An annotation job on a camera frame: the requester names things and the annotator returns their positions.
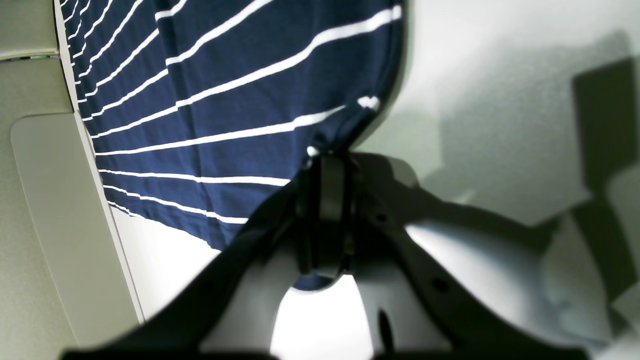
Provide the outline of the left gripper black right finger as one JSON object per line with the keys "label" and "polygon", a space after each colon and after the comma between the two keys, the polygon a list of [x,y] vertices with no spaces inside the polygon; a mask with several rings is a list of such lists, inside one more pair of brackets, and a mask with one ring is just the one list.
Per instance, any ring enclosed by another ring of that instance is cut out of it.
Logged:
{"label": "left gripper black right finger", "polygon": [[320,276],[353,276],[376,360],[585,360],[500,319],[410,239],[356,160],[320,157]]}

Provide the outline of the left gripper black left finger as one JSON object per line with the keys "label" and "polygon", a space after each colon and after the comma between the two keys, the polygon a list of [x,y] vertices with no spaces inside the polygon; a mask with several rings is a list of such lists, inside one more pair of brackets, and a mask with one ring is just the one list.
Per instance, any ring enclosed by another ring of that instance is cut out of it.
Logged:
{"label": "left gripper black left finger", "polygon": [[269,360],[275,317],[295,286],[319,290],[318,244],[324,156],[308,160],[254,212],[222,251],[144,325],[64,360]]}

